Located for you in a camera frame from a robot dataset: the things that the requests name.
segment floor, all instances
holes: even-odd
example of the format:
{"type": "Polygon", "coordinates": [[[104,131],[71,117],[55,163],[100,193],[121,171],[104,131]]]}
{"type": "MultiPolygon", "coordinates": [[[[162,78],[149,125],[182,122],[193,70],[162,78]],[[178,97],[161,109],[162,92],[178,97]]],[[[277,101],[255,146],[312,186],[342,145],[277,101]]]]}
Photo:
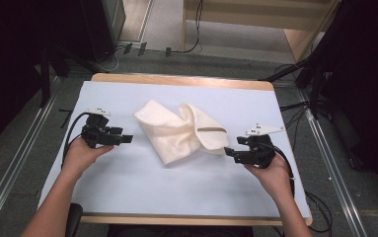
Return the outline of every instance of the floor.
{"type": "MultiPolygon", "coordinates": [[[[129,54],[123,55],[120,52],[101,65],[106,68],[117,66],[113,73],[199,75],[254,80],[272,75],[285,63],[294,63],[293,56],[287,49],[287,42],[276,29],[240,29],[238,26],[204,23],[200,25],[202,49],[200,47],[192,55],[173,55],[171,58],[166,58],[163,51],[165,47],[181,47],[181,25],[171,23],[172,21],[167,21],[163,16],[179,17],[179,12],[173,10],[180,9],[179,2],[181,1],[152,2],[151,11],[145,15],[148,16],[145,31],[138,36],[135,35],[140,41],[146,41],[147,48],[152,50],[147,50],[143,56],[138,56],[137,43],[135,43],[136,48],[129,54]],[[231,39],[231,35],[238,35],[242,39],[231,39]],[[258,36],[262,37],[258,42],[250,41],[250,38],[257,39],[258,36]]],[[[195,39],[195,31],[190,30],[192,28],[193,23],[189,23],[187,47],[195,39]]],[[[65,128],[59,127],[63,124],[66,114],[58,110],[72,110],[82,82],[91,78],[91,74],[85,69],[74,63],[71,63],[71,67],[73,71],[70,77],[60,79],[62,83],[57,99],[40,129],[35,144],[29,151],[29,158],[17,182],[6,197],[5,204],[0,206],[2,208],[0,236],[18,235],[36,210],[39,190],[65,133],[65,128]]],[[[302,96],[307,95],[306,91],[298,91],[293,86],[293,81],[294,78],[289,75],[274,84],[280,105],[300,102],[303,100],[302,96]]],[[[11,158],[21,145],[20,137],[26,135],[38,113],[38,98],[39,95],[36,95],[25,106],[0,137],[0,181],[10,165],[11,158]]],[[[283,113],[283,118],[285,121],[290,121],[296,113],[298,110],[288,111],[283,113]]],[[[340,138],[328,119],[320,116],[317,123],[312,123],[312,117],[305,114],[297,122],[288,130],[288,134],[292,143],[296,141],[295,157],[304,180],[304,187],[322,198],[332,211],[333,236],[378,236],[378,176],[371,172],[362,173],[350,169],[340,138]],[[323,157],[324,149],[315,138],[316,126],[321,128],[323,136],[328,140],[331,148],[329,153],[334,157],[334,163],[330,164],[323,157]],[[332,176],[330,166],[333,164],[340,171],[340,180],[332,176]],[[337,182],[344,183],[346,193],[338,190],[335,184],[337,182]],[[341,202],[341,195],[349,196],[358,209],[358,217],[363,223],[363,232],[366,234],[358,235],[353,232],[353,223],[347,218],[344,208],[346,205],[341,202]]],[[[324,217],[318,211],[320,207],[311,201],[309,204],[314,216],[312,226],[318,229],[326,228],[324,217]]],[[[83,224],[78,236],[103,235],[106,228],[105,225],[83,224]]],[[[255,227],[255,235],[278,236],[270,227],[255,227]]]]}

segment white cloth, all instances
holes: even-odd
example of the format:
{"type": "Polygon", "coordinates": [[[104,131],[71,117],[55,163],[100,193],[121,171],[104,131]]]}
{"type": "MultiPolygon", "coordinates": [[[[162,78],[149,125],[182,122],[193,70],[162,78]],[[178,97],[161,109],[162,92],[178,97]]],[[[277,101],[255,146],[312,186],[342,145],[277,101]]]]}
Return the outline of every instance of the white cloth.
{"type": "Polygon", "coordinates": [[[180,117],[151,100],[134,114],[164,164],[198,149],[224,154],[229,142],[222,125],[193,105],[181,104],[179,109],[180,117]]]}

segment table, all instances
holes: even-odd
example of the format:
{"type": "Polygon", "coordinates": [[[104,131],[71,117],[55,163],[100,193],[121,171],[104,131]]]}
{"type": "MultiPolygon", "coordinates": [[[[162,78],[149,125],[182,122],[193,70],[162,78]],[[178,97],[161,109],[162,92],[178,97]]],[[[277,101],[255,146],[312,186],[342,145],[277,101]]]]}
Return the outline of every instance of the table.
{"type": "MultiPolygon", "coordinates": [[[[199,0],[185,0],[183,41],[186,20],[195,20],[199,0]]],[[[333,19],[339,0],[205,0],[201,20],[284,29],[296,61],[302,60],[320,32],[333,19]]]]}
{"type": "MultiPolygon", "coordinates": [[[[278,211],[260,182],[232,157],[197,151],[165,166],[140,124],[133,117],[154,99],[178,113],[181,103],[191,103],[218,120],[227,130],[231,148],[247,149],[236,137],[256,122],[283,126],[278,103],[267,82],[160,75],[96,74],[85,82],[72,118],[89,108],[112,113],[110,126],[132,134],[131,144],[121,144],[99,158],[78,182],[73,202],[84,208],[82,221],[93,223],[180,225],[280,225],[278,211]]],[[[81,132],[77,122],[72,136],[81,132]]],[[[284,151],[296,177],[296,201],[309,225],[306,203],[285,131],[272,142],[284,151]]],[[[63,147],[42,190],[44,200],[60,171],[63,147]]]]}

